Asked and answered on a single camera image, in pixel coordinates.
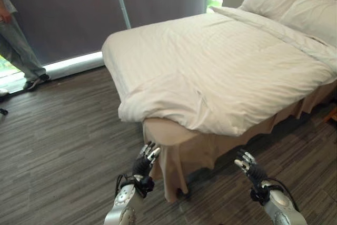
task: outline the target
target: beige bed skirt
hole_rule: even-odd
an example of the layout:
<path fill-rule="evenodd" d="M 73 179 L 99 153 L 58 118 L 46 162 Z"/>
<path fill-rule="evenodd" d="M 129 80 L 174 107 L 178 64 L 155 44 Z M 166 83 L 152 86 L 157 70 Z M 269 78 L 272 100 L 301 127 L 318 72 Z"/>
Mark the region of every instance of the beige bed skirt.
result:
<path fill-rule="evenodd" d="M 270 133 L 276 124 L 288 116 L 299 118 L 302 112 L 310 113 L 314 106 L 331 96 L 336 86 L 337 81 L 320 86 L 306 98 L 251 127 L 239 137 L 192 131 L 167 119 L 146 119 L 143 122 L 144 141 L 155 142 L 162 149 L 151 176 L 155 180 L 164 180 L 165 198 L 168 202 L 174 202 L 178 188 L 188 193 L 187 175 L 200 168 L 214 168 L 218 157 L 236 146 L 245 145 L 257 134 Z"/>

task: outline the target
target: wire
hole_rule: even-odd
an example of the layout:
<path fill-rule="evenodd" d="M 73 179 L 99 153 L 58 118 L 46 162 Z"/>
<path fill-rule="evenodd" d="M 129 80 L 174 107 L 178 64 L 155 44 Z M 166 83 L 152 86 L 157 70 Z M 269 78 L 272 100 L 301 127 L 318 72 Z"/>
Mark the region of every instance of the wire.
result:
<path fill-rule="evenodd" d="M 115 198 L 117 197 L 118 188 L 120 187 L 122 178 L 123 178 L 122 174 L 118 175 L 117 182 L 116 182 L 116 188 L 115 188 Z"/>
<path fill-rule="evenodd" d="M 291 195 L 289 189 L 288 189 L 288 188 L 287 188 L 287 187 L 286 187 L 280 180 L 278 180 L 278 179 L 276 179 L 276 178 L 266 178 L 266 179 L 264 179 L 264 180 L 273 180 L 273 181 L 275 181 L 275 182 L 281 184 L 281 186 L 286 190 L 286 192 L 288 193 L 288 195 L 289 195 L 291 201 L 293 202 L 294 208 L 297 210 L 297 212 L 300 212 L 300 209 L 299 209 L 299 207 L 297 206 L 297 204 L 296 204 L 294 198 L 292 197 L 292 195 Z"/>

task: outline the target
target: cable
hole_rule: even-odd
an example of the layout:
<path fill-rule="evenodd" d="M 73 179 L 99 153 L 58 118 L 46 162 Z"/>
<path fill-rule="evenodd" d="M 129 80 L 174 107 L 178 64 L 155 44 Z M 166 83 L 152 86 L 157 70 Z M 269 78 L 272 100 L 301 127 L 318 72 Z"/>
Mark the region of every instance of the cable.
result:
<path fill-rule="evenodd" d="M 122 174 L 118 175 L 117 182 L 116 182 L 116 188 L 115 188 L 115 198 L 117 197 L 118 188 L 120 187 L 122 178 L 123 178 Z"/>
<path fill-rule="evenodd" d="M 115 198 L 117 197 L 118 188 L 120 187 L 121 180 L 122 180 L 123 177 L 125 178 L 125 180 L 127 180 L 129 178 L 126 174 L 118 175 L 118 178 L 117 178 L 117 181 L 116 181 L 116 188 L 115 188 Z"/>
<path fill-rule="evenodd" d="M 278 180 L 278 179 L 276 179 L 276 178 L 266 178 L 266 179 L 264 179 L 264 180 L 272 180 L 272 181 L 275 181 L 275 182 L 279 183 L 279 184 L 286 190 L 286 192 L 288 193 L 288 195 L 289 195 L 291 201 L 293 202 L 293 205 L 294 205 L 294 208 L 296 209 L 296 211 L 297 211 L 297 212 L 300 212 L 300 209 L 299 209 L 299 207 L 297 206 L 297 204 L 296 204 L 294 198 L 292 197 L 292 195 L 291 195 L 289 189 L 288 189 L 288 188 L 287 188 L 287 187 L 286 187 L 280 180 Z"/>

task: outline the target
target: robotic arm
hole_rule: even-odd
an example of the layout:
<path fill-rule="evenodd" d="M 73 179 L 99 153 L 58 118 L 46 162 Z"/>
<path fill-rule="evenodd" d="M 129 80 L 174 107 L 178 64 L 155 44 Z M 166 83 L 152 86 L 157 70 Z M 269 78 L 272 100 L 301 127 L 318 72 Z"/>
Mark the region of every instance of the robotic arm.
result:
<path fill-rule="evenodd" d="M 141 208 L 143 199 L 154 188 L 154 182 L 148 174 L 161 151 L 160 148 L 153 150 L 154 146 L 150 142 L 141 149 L 133 165 L 132 176 L 118 176 L 114 206 L 105 217 L 104 225 L 135 225 L 136 213 Z M 234 163 L 254 185 L 251 188 L 252 200 L 264 207 L 274 225 L 307 225 L 285 185 L 277 179 L 268 178 L 264 169 L 248 152 L 241 150 L 238 155 Z M 284 189 L 290 199 L 283 193 Z"/>
<path fill-rule="evenodd" d="M 146 144 L 140 151 L 132 169 L 132 176 L 119 175 L 116 184 L 115 201 L 104 220 L 104 225 L 131 225 L 136 222 L 136 212 L 143 199 L 154 188 L 152 178 L 148 176 L 160 148 L 153 150 L 155 143 Z"/>
<path fill-rule="evenodd" d="M 251 188 L 252 200 L 258 201 L 264 207 L 275 225 L 307 225 L 289 190 L 279 180 L 268 178 L 252 155 L 240 150 L 234 163 L 243 170 L 254 185 Z M 276 181 L 283 187 L 274 185 L 271 181 Z M 291 200 L 283 193 L 283 188 L 288 192 Z"/>

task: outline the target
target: person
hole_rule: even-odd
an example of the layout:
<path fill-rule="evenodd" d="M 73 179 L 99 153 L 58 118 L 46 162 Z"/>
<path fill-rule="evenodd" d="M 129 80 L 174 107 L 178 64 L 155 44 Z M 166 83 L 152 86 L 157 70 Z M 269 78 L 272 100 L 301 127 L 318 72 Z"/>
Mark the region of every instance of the person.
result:
<path fill-rule="evenodd" d="M 17 12 L 10 0 L 0 0 L 0 55 L 25 74 L 24 90 L 50 80 L 13 13 Z"/>

